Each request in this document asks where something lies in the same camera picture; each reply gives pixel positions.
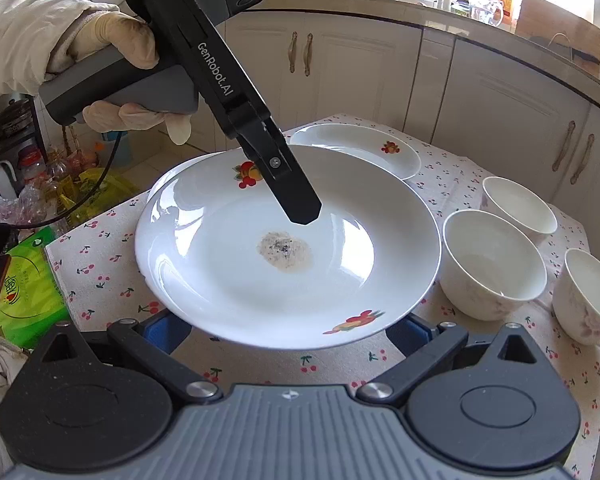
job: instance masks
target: gloved hand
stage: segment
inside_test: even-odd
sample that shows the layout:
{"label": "gloved hand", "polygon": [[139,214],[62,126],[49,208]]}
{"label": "gloved hand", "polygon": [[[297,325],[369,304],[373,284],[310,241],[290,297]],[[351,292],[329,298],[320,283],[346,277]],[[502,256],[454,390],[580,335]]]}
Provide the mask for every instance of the gloved hand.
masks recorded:
{"label": "gloved hand", "polygon": [[[151,69],[158,63],[155,39],[151,29],[122,12],[101,12],[77,33],[67,54],[76,62],[113,44],[134,66]],[[147,130],[165,122],[171,140],[184,144],[191,135],[190,116],[152,112],[129,103],[121,107],[96,101],[82,111],[90,128],[97,132],[111,130]]]}

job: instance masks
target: plate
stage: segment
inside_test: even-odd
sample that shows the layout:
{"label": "plate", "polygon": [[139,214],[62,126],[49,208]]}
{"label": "plate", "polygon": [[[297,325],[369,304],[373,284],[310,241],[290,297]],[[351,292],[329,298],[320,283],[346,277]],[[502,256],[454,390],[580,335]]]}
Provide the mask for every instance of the plate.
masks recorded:
{"label": "plate", "polygon": [[215,153],[205,153],[205,155],[200,155],[195,158],[190,158],[189,160],[185,160],[183,163],[178,164],[175,168],[171,168],[167,173],[161,176],[153,187],[149,190],[149,194],[146,196],[146,200],[149,201],[153,195],[157,193],[157,191],[164,186],[168,181],[170,181],[174,176],[176,176],[181,171],[186,170],[189,166],[193,166],[195,163],[200,162],[201,160],[205,160],[210,156],[215,155]]}
{"label": "plate", "polygon": [[289,144],[317,146],[362,158],[401,180],[420,171],[420,156],[403,140],[391,134],[355,124],[314,124],[291,136]]}
{"label": "plate", "polygon": [[241,149],[174,176],[146,204],[136,260],[158,299],[223,339],[269,349],[328,348],[408,314],[440,264],[422,199],[360,158],[292,146],[322,200],[291,223]]}

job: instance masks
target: bowl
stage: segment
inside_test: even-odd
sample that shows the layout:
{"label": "bowl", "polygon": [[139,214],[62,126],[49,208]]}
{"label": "bowl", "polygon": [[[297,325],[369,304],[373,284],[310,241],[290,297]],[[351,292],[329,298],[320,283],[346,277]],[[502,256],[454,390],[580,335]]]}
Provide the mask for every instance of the bowl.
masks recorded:
{"label": "bowl", "polygon": [[171,168],[169,171],[167,171],[167,173],[165,173],[158,180],[156,180],[155,184],[152,186],[152,188],[149,190],[149,193],[146,196],[147,202],[149,202],[151,197],[153,195],[155,195],[162,186],[164,186],[168,181],[170,181],[174,176],[179,174],[181,171],[184,171],[187,168],[189,168],[190,166],[193,166],[194,164],[197,164],[201,160],[205,160],[206,158],[209,158],[210,156],[213,156],[213,155],[215,155],[215,153],[205,153],[205,155],[200,155],[195,158],[190,158],[189,160],[185,160],[184,162],[178,164],[175,168]]}
{"label": "bowl", "polygon": [[422,199],[345,153],[292,146],[322,200],[291,223],[241,149],[164,184],[136,229],[136,260],[158,300],[222,339],[269,349],[368,337],[416,307],[440,264]]}
{"label": "bowl", "polygon": [[494,214],[465,209],[449,215],[442,245],[440,285],[468,316],[503,319],[544,291],[546,270],[538,249]]}
{"label": "bowl", "polygon": [[415,176],[420,156],[396,136],[355,124],[314,124],[291,136],[289,144],[316,146],[362,158],[404,180]]}
{"label": "bowl", "polygon": [[544,200],[517,182],[499,176],[488,176],[482,181],[480,209],[515,225],[536,246],[558,229],[554,212]]}
{"label": "bowl", "polygon": [[583,345],[600,342],[600,261],[569,249],[554,288],[555,317],[569,337]]}

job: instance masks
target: cutting board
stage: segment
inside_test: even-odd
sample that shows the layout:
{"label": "cutting board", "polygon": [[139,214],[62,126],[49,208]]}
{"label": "cutting board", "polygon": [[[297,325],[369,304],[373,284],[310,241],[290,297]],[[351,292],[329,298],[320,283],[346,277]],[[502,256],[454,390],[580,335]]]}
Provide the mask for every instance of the cutting board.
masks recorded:
{"label": "cutting board", "polygon": [[[516,35],[530,40],[546,38],[548,43],[554,34],[561,32],[571,41],[571,47],[600,59],[600,28],[546,0],[522,0]],[[555,42],[568,45],[563,36]],[[600,74],[600,64],[575,57],[574,62],[595,76]]]}

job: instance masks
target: cherry print tablecloth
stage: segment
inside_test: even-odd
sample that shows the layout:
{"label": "cherry print tablecloth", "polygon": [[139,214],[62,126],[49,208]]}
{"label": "cherry print tablecloth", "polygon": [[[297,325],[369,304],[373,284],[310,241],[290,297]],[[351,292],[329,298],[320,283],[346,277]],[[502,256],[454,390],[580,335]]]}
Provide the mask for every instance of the cherry print tablecloth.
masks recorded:
{"label": "cherry print tablecloth", "polygon": [[[319,122],[371,126],[402,137],[422,159],[422,170],[409,185],[431,209],[438,225],[464,208],[477,208],[481,182],[490,174],[472,161],[369,121],[338,115]],[[49,261],[69,311],[80,330],[102,330],[121,317],[143,320],[162,305],[144,284],[134,255],[133,236],[146,193],[75,228],[47,248]],[[540,247],[548,269],[548,287],[506,320],[524,324],[555,366],[580,405],[582,426],[566,467],[588,480],[600,436],[600,346],[581,347],[560,328],[551,311],[551,295],[567,248],[588,250],[582,226],[553,207],[560,227]],[[433,323],[453,320],[467,329],[497,332],[503,321],[482,322],[459,312],[435,283],[415,310]],[[219,340],[193,329],[174,352],[184,364],[217,382],[364,384],[403,359],[384,332],[365,340],[319,351],[267,351]]]}

